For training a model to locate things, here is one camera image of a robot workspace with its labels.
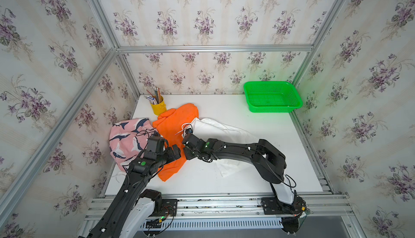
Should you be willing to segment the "yellow pencil cup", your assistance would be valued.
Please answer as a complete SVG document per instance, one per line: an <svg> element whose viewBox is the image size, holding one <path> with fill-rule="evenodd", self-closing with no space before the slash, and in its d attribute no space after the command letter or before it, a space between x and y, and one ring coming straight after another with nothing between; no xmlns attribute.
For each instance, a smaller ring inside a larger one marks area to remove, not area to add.
<svg viewBox="0 0 415 238"><path fill-rule="evenodd" d="M151 104L152 111L155 115L160 116L162 113L167 111L166 104L164 103L164 98L161 97L161 103L156 105Z"/></svg>

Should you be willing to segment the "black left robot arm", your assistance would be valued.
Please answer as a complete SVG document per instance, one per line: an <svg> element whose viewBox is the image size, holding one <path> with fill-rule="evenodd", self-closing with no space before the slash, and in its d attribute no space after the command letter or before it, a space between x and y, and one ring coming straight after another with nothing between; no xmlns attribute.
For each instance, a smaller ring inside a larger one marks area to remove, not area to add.
<svg viewBox="0 0 415 238"><path fill-rule="evenodd" d="M181 158L178 146L165 147L165 144L167 140L160 136L148 139L145 149L129 163L124 182L111 205L87 237L134 236L141 223L153 213L158 200L158 193L146 190L146 186L160 169Z"/></svg>

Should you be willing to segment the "green plastic basket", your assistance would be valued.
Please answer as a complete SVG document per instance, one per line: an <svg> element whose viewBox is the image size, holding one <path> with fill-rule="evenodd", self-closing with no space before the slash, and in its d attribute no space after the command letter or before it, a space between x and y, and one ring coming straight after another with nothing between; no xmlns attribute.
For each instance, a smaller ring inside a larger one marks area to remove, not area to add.
<svg viewBox="0 0 415 238"><path fill-rule="evenodd" d="M253 113L290 113L303 106L296 88L285 81L251 81L243 87Z"/></svg>

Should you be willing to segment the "aluminium rail frame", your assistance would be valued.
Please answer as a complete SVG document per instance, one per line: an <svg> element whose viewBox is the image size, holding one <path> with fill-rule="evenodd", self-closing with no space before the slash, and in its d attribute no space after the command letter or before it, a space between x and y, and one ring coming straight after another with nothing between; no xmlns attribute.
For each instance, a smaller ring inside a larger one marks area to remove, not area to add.
<svg viewBox="0 0 415 238"><path fill-rule="evenodd" d="M339 216L351 238L363 238L365 234L345 195L322 192L301 193L310 213L306 217ZM162 223L167 230L214 230L220 228L276 228L282 215L266 215L264 198L269 193L258 194L205 194L163 195L163 199L176 199L173 221Z"/></svg>

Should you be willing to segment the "white shorts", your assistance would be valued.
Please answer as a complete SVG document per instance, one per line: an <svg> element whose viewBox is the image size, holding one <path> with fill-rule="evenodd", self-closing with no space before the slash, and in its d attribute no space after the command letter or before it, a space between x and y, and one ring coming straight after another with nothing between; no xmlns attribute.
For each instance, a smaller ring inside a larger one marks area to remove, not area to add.
<svg viewBox="0 0 415 238"><path fill-rule="evenodd" d="M258 137L244 129L223 124L210 118L195 118L191 124L193 126L193 134L196 137L204 141L210 138L222 141L227 144L223 146L224 149L228 149L232 143L246 145L257 143L259 140ZM235 159L219 159L215 160L214 164L223 178L237 174L249 166L247 163Z"/></svg>

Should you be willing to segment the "pink shark print garment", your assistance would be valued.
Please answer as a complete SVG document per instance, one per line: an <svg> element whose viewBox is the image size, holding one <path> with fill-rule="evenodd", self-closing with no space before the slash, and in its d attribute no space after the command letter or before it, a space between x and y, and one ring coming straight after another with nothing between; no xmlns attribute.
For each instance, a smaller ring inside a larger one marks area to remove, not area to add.
<svg viewBox="0 0 415 238"><path fill-rule="evenodd" d="M149 137L157 135L157 129L147 118L113 124L109 135L110 155L118 168L126 173L130 162L140 157L140 152L147 147Z"/></svg>

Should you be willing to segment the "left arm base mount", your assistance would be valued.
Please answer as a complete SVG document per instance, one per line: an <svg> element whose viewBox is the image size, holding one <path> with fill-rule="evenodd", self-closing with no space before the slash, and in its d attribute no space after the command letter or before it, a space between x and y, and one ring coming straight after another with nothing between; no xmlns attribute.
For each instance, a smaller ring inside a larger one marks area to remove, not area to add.
<svg viewBox="0 0 415 238"><path fill-rule="evenodd" d="M150 199L154 204L153 212L150 216L176 216L178 199L166 199L162 193L153 189L144 190L139 196L138 201Z"/></svg>

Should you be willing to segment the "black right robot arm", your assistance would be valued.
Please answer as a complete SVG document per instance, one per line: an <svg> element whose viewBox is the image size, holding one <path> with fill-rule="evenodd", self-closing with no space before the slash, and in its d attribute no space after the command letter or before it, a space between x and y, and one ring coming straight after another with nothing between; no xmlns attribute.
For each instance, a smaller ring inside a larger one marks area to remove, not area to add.
<svg viewBox="0 0 415 238"><path fill-rule="evenodd" d="M257 143L230 143L209 138L207 141L187 133L182 141L187 160L199 159L206 163L217 160L235 160L253 165L259 175L268 182L273 192L273 199L261 202L264 214L291 215L298 219L308 209L306 202L295 188L295 180L285 174L286 157L270 142L260 139Z"/></svg>

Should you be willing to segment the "colored pencils bundle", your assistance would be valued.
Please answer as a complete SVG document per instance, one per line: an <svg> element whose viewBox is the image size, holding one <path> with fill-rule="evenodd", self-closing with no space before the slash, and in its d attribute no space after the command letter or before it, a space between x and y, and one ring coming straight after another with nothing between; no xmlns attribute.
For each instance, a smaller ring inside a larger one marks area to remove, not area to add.
<svg viewBox="0 0 415 238"><path fill-rule="evenodd" d="M148 100L152 105L159 105L163 102L163 96L159 87L147 88L146 92L149 95Z"/></svg>

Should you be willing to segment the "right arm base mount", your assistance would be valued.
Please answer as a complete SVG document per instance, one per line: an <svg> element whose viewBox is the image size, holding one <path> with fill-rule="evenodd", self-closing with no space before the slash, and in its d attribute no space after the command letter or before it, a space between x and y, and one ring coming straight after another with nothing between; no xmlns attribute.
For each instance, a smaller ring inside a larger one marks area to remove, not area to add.
<svg viewBox="0 0 415 238"><path fill-rule="evenodd" d="M307 210L306 202L302 197L294 193L294 200L291 204L284 203L278 199L262 198L260 205L265 215L301 215L302 212Z"/></svg>

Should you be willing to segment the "orange cloth garment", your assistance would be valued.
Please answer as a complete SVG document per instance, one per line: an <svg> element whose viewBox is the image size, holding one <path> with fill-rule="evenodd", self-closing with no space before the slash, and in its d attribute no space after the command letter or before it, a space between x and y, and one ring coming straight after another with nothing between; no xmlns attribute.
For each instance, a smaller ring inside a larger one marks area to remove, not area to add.
<svg viewBox="0 0 415 238"><path fill-rule="evenodd" d="M152 123L152 126L168 141L169 146L177 145L180 149L181 158L167 164L158 174L159 178L166 182L173 175L178 173L186 163L184 155L183 129L190 124L195 118L199 117L198 108L188 103L177 109L169 109L158 116L158 119Z"/></svg>

